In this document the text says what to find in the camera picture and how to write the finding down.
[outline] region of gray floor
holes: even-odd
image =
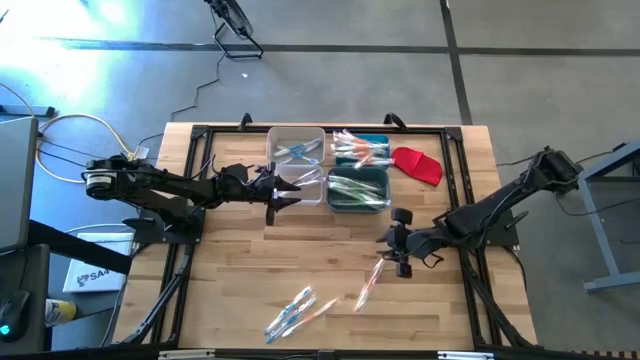
[[[263,43],[447,44],[436,0],[239,2]],[[30,40],[211,43],[213,25],[200,0],[37,3],[20,2],[0,24],[0,81],[32,104],[107,119],[130,146],[161,132],[171,111],[190,105],[195,87],[215,78],[218,52],[66,50],[55,42]],[[450,0],[450,6],[459,46],[640,47],[636,1]],[[499,162],[529,156],[544,145],[578,159],[640,134],[637,57],[469,55],[461,57],[461,65],[473,122],[489,126]],[[393,111],[408,123],[460,124],[452,78],[449,56],[441,54],[267,53],[263,61],[223,61],[221,81],[202,89],[200,106],[175,121],[238,121],[250,112],[256,121],[378,123]],[[9,98],[0,93],[0,102]],[[57,124],[48,136],[101,155],[120,151],[104,128],[86,120]],[[149,143],[154,149],[158,144]],[[60,174],[78,176],[73,165],[45,161]],[[501,179],[519,171],[501,168]],[[582,211],[575,196],[566,201],[568,208]],[[582,289],[583,281],[606,274],[588,220],[564,215],[548,194],[518,209],[531,213],[518,230],[540,343],[561,350],[636,350],[640,285],[592,295]],[[133,214],[125,205],[91,200],[82,186],[36,168],[36,220],[68,229]],[[640,246],[622,251],[638,258]],[[59,284],[67,262],[52,259],[52,283]],[[112,301],[106,295],[93,305]],[[54,347],[97,345],[105,314],[56,328]]]

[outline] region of blue object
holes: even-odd
[[[384,199],[391,200],[391,186],[389,184],[389,175],[385,170],[378,166],[362,167],[356,170],[352,167],[337,167],[329,170],[329,175],[343,176],[349,179],[366,181],[375,183],[385,189]],[[352,197],[341,194],[339,192],[329,190],[327,188],[327,205],[335,212],[352,212],[352,213],[364,213],[375,214],[379,213],[386,208],[373,208],[367,205],[333,205],[334,200],[353,200]]]
[[[389,137],[385,136],[385,135],[375,135],[375,134],[358,134],[358,138],[362,139],[362,140],[366,140],[369,142],[373,142],[373,143],[380,143],[380,144],[388,144],[389,143]],[[390,158],[391,157],[391,147],[388,147],[386,149],[386,153],[384,155],[384,157],[386,158]],[[355,164],[356,161],[354,161],[353,159],[349,159],[349,158],[344,158],[344,157],[336,157],[336,165],[337,166],[353,166],[353,164]],[[389,168],[389,165],[384,165],[384,166],[375,166],[375,165],[365,165],[367,167],[377,167],[380,169],[385,169],[387,170]]]

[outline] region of white object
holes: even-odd
[[[322,168],[318,165],[276,165],[276,175],[289,183],[298,180],[302,175],[307,174],[310,171],[319,170],[322,176],[324,173]],[[282,197],[287,198],[299,198],[301,199],[298,204],[300,205],[318,205],[322,202],[322,194],[324,193],[324,181],[318,184],[312,184],[303,186],[300,191],[287,191]]]
[[[276,164],[279,164],[289,157],[288,155],[280,157],[275,156],[275,153],[281,151],[278,146],[288,148],[308,143],[318,138],[322,140],[320,145],[304,155],[310,159],[317,160],[317,165],[321,165],[324,161],[324,129],[320,127],[307,126],[274,126],[267,134],[267,160],[269,162],[273,161]],[[310,163],[308,160],[302,158],[294,158],[287,162],[287,165],[310,165]]]
[[[78,237],[89,242],[119,252],[123,255],[131,254],[133,244],[132,233],[81,233]],[[63,292],[97,292],[118,291],[122,286],[125,275],[113,270],[102,269],[73,259],[69,264],[67,279]]]

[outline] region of clear plastic container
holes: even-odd
[[[276,165],[275,173],[276,175],[280,175],[283,180],[292,183],[298,180],[302,175],[315,169],[319,169],[320,174],[324,178],[324,171],[322,170],[322,167],[318,165]],[[323,193],[324,182],[321,182],[319,184],[305,186],[300,191],[286,192],[282,197],[299,198],[301,200],[298,204],[301,205],[318,205],[322,202]]]
[[[274,156],[275,153],[281,150],[278,146],[289,148],[299,144],[303,144],[315,139],[320,139],[320,145],[315,149],[305,153],[304,156],[315,160],[315,165],[321,165],[324,161],[324,143],[325,134],[324,129],[320,127],[307,127],[307,126],[274,126],[269,130],[267,134],[267,160],[280,164],[289,156]],[[289,161],[287,166],[290,165],[314,165],[309,160],[304,158],[294,158]]]

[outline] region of wooden table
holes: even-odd
[[[183,173],[192,125],[167,124],[158,168]],[[463,126],[462,130],[473,191],[479,200],[500,187],[489,132],[484,126]],[[435,136],[390,135],[390,139],[392,147],[420,150],[442,163]],[[265,141],[266,134],[216,134],[214,165],[264,164]],[[451,151],[456,159],[455,148]],[[334,163],[327,146],[325,173]],[[453,163],[461,184],[458,163]],[[449,207],[446,181],[434,188],[394,168],[388,173],[393,206],[413,210],[414,227],[430,226]],[[461,192],[458,196],[464,202]],[[326,204],[293,206],[279,212],[272,227],[265,226],[264,215],[262,204],[227,203],[207,211],[191,271],[181,348],[472,348],[457,250],[439,251],[445,261],[435,269],[412,259],[412,279],[396,277],[395,266],[388,264],[364,310],[355,314],[354,303],[379,259],[375,251],[382,245],[375,239],[391,223],[389,211],[361,215],[333,213]],[[114,340],[130,334],[156,301],[167,248],[151,245],[134,259]],[[489,248],[487,261],[496,301],[524,337],[535,343],[517,263],[501,248]],[[334,297],[341,300],[295,336],[265,345],[265,326],[307,285],[313,286],[320,304]],[[486,312],[478,302],[488,339]],[[173,303],[167,309],[163,339],[170,328]]]

